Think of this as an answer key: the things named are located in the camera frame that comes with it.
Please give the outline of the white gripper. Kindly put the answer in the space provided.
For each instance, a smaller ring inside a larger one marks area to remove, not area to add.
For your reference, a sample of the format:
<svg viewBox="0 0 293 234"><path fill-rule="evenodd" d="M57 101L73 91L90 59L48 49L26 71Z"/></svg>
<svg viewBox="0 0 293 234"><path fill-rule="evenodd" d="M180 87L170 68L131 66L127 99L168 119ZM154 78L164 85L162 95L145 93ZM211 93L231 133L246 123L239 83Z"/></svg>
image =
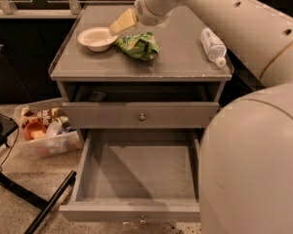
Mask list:
<svg viewBox="0 0 293 234"><path fill-rule="evenodd" d="M182 4L182 0L136 0L134 10L127 9L109 27L109 32L116 35L141 22L144 25L158 25L166 21L172 10Z"/></svg>

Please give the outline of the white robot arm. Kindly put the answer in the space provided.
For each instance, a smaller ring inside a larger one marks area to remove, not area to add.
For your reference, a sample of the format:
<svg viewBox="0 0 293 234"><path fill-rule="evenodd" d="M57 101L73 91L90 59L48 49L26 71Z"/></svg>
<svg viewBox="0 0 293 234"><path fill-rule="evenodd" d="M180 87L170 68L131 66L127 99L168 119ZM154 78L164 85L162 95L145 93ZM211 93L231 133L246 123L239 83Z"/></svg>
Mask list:
<svg viewBox="0 0 293 234"><path fill-rule="evenodd" d="M199 150L202 234L293 234L293 18L257 0L136 0L145 25L188 6L262 90L225 106Z"/></svg>

